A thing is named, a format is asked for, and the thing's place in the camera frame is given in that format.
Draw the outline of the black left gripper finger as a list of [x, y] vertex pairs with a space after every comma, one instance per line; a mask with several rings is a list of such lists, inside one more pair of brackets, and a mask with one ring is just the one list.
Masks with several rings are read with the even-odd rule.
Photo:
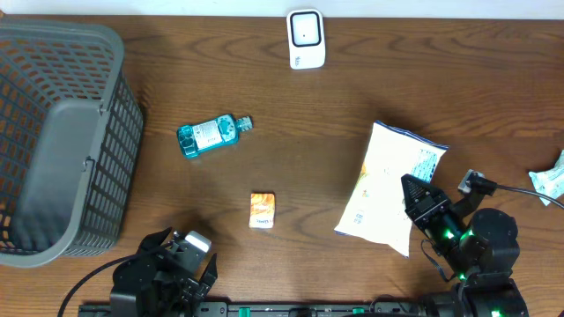
[[199, 288], [196, 292], [197, 299], [205, 299], [208, 295], [210, 289], [216, 282], [218, 278], [218, 271], [217, 271], [217, 254], [214, 254], [209, 263], [207, 264], [204, 273], [201, 275], [199, 280]]
[[145, 236], [138, 246], [137, 254], [166, 254], [170, 246], [170, 243], [167, 242], [167, 237], [171, 231], [172, 228], [168, 227], [163, 231]]

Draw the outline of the orange snack bag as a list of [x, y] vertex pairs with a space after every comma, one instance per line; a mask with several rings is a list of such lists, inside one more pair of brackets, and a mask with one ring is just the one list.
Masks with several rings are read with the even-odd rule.
[[401, 177], [429, 182], [449, 149], [409, 130], [374, 122], [359, 178], [334, 232], [388, 245], [409, 256], [412, 221]]

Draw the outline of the small orange box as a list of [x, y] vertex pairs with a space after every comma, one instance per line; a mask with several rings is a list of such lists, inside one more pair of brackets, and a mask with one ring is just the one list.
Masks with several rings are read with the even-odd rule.
[[249, 227], [271, 229], [274, 226], [275, 205], [273, 193], [252, 193], [250, 196]]

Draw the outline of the teal mouthwash bottle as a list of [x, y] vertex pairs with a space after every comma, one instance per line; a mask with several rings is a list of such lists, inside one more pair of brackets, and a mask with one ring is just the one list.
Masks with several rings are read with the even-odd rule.
[[237, 144], [240, 134], [253, 128], [250, 116], [234, 118], [223, 114], [207, 122], [181, 126], [176, 136], [182, 155], [192, 159], [203, 152]]

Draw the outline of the teal wet wipes pack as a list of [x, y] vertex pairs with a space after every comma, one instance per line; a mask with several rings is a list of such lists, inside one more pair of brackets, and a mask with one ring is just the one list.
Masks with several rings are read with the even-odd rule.
[[552, 169], [544, 172], [529, 172], [532, 185], [545, 206], [554, 203], [563, 207], [563, 203], [558, 201], [558, 198], [563, 196], [563, 157], [564, 153], [561, 152]]

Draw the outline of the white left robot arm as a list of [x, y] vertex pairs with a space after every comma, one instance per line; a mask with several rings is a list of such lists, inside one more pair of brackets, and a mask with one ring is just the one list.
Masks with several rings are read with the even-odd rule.
[[114, 271], [113, 316], [192, 316], [218, 278], [217, 256], [195, 277], [212, 242], [198, 232], [167, 228], [149, 234]]

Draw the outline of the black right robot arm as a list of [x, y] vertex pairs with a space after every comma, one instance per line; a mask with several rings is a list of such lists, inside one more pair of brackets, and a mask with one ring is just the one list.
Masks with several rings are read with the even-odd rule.
[[482, 173], [468, 171], [453, 203], [439, 188], [415, 176], [401, 177], [405, 214], [422, 231], [437, 255], [451, 267], [450, 291], [419, 298], [410, 314], [418, 316], [527, 316], [523, 296], [511, 278], [520, 254], [516, 220], [505, 212], [479, 205], [497, 184]]

